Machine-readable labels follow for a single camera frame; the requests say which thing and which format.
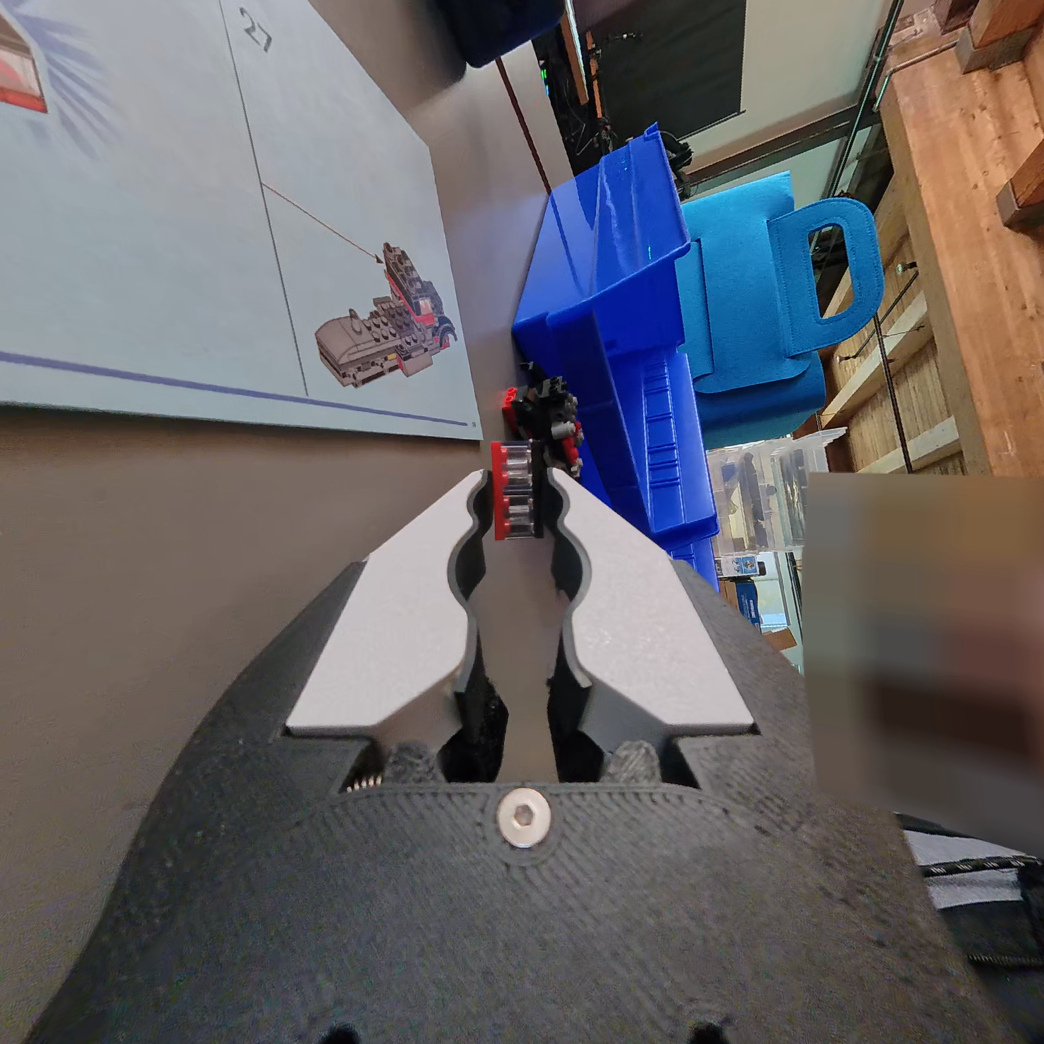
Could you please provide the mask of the black case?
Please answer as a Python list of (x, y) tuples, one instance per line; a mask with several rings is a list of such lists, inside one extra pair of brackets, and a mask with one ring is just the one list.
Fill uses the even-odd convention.
[(462, 60), (479, 69), (553, 29), (565, 1), (436, 1)]

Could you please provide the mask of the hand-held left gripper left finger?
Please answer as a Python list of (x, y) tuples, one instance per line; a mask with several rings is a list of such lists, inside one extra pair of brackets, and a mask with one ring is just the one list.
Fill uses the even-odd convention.
[(403, 743), (450, 781), (495, 781), (500, 696), (471, 604), (487, 576), (490, 480), (476, 471), (369, 555), (286, 719), (289, 735)]

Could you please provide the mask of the toy brick instruction booklet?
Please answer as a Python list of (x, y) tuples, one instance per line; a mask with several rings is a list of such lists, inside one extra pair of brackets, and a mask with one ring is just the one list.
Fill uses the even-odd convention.
[(309, 2), (2, 2), (2, 406), (481, 437), (426, 143)]

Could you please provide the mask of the person's black jacket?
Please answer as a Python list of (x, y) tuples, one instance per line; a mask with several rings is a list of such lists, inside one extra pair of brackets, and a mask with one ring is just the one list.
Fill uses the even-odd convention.
[(1043, 867), (1023, 854), (920, 868), (960, 955), (1023, 1042), (1043, 1041)]

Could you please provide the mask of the grey toy brick car model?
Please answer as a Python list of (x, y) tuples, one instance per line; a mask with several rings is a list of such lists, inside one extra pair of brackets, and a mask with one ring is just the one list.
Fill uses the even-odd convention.
[(561, 376), (507, 388), (501, 401), (503, 421), (516, 442), (533, 443), (545, 467), (582, 478), (579, 401)]

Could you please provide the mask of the blue plastic bin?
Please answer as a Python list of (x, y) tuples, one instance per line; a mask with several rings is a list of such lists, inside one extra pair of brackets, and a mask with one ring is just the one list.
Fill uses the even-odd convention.
[(522, 357), (572, 386), (570, 370), (675, 351), (684, 325), (677, 262), (691, 238), (659, 125), (552, 192), (515, 313)]
[(579, 400), (582, 487), (717, 591), (719, 526), (686, 355), (591, 358), (569, 385)]

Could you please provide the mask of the blue felt bag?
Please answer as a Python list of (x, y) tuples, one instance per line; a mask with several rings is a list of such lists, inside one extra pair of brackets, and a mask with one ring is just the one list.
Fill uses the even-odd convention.
[[(867, 327), (884, 278), (874, 214), (830, 197), (797, 208), (789, 172), (683, 204), (691, 240), (675, 265), (707, 450), (789, 436), (827, 403), (822, 350)], [(839, 228), (853, 299), (825, 316), (811, 238)]]

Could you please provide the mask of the red black toy brick assembly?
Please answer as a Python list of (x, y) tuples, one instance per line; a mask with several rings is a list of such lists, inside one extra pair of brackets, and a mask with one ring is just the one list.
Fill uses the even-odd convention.
[(543, 458), (532, 438), (490, 444), (496, 541), (543, 538)]

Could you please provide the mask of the black screen panel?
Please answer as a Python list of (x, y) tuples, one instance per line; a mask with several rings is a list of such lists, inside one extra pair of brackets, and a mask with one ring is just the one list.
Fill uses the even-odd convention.
[(620, 139), (658, 124), (685, 139), (742, 112), (745, 1), (575, 1)]

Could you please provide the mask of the grey desk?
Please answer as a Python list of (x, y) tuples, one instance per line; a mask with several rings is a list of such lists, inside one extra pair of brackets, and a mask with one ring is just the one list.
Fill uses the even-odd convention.
[[(483, 433), (572, 176), (532, 47), (469, 69), (433, 2), (313, 2), (430, 150)], [(489, 460), (436, 438), (2, 411), (2, 1042), (105, 907), (216, 699), (348, 563)]]

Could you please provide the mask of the clear plastic organizer box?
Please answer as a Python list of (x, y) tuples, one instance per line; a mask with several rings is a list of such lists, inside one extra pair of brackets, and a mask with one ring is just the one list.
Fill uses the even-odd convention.
[(808, 480), (829, 471), (827, 447), (846, 428), (707, 452), (719, 524), (717, 557), (794, 552), (806, 539)]

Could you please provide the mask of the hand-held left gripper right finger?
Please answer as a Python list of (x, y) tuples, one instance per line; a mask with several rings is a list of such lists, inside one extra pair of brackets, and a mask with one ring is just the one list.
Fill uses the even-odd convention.
[(624, 745), (693, 781), (681, 739), (754, 735), (680, 563), (564, 471), (545, 477), (551, 574), (565, 598), (547, 718), (561, 781), (598, 781)]

